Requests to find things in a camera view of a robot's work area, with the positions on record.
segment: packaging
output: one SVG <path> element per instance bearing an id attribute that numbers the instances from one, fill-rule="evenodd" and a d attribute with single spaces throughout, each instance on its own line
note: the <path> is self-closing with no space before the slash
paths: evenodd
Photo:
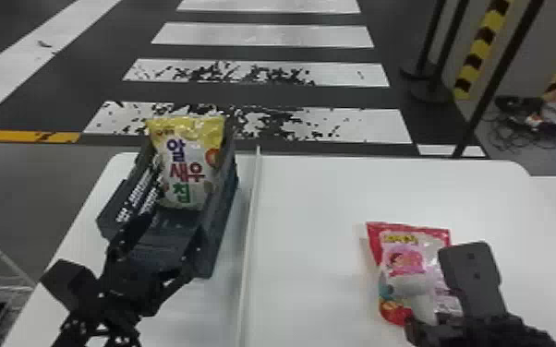
<path id="1" fill-rule="evenodd" d="M 461 314 L 444 283 L 438 250 L 451 244 L 450 231 L 405 224 L 368 222 L 370 250 L 379 266 L 380 313 L 403 326 L 415 315 L 436 324 L 438 312 Z"/>
<path id="2" fill-rule="evenodd" d="M 164 198 L 176 209 L 202 209 L 213 189 L 216 159 L 224 136 L 220 115 L 176 116 L 146 121 L 162 157 Z"/>

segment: pink snack bag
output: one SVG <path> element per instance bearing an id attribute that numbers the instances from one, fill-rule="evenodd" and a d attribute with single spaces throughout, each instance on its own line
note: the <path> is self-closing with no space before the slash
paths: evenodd
<path id="1" fill-rule="evenodd" d="M 438 250 L 451 244 L 446 229 L 414 227 L 380 221 L 367 222 L 370 250 L 380 270 L 380 313 L 403 325 L 411 314 L 414 298 L 430 301 L 432 307 L 411 307 L 434 319 L 435 312 L 461 314 L 450 295 L 438 262 Z"/>

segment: yellow snack bag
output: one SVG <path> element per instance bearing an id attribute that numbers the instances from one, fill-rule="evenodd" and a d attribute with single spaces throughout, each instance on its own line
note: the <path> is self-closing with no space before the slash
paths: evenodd
<path id="1" fill-rule="evenodd" d="M 177 209 L 202 209 L 213 189 L 224 118 L 176 116 L 146 121 L 151 142 L 162 157 L 164 199 Z"/>

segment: white table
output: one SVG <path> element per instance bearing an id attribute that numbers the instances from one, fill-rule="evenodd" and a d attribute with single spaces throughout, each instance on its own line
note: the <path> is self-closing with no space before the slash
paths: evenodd
<path id="1" fill-rule="evenodd" d="M 99 271 L 105 242 L 94 219 L 133 157 L 111 160 L 54 260 Z M 516 164 L 261 157 L 250 197 L 253 160 L 237 161 L 242 204 L 229 219 L 216 276 L 185 287 L 157 317 L 143 320 L 145 347 L 408 346 L 377 313 L 375 270 L 361 239 L 365 221 L 447 227 L 454 243 L 487 241 L 509 310 L 556 339 L 556 213 Z M 65 316 L 40 286 L 6 346 L 48 345 Z"/>

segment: black basket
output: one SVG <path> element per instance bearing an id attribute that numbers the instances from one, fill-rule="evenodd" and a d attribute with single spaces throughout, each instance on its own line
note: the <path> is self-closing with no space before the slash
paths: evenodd
<path id="1" fill-rule="evenodd" d="M 97 217 L 102 236 L 112 240 L 132 218 L 155 212 L 150 229 L 131 251 L 130 258 L 149 271 L 179 269 L 181 257 L 192 238 L 198 235 L 198 252 L 192 264 L 198 277 L 210 278 L 239 182 L 233 136 L 231 132 L 224 133 L 213 191 L 202 210 L 168 209 L 156 203 L 163 195 L 159 182 L 160 158 L 148 141 L 127 179 Z"/>

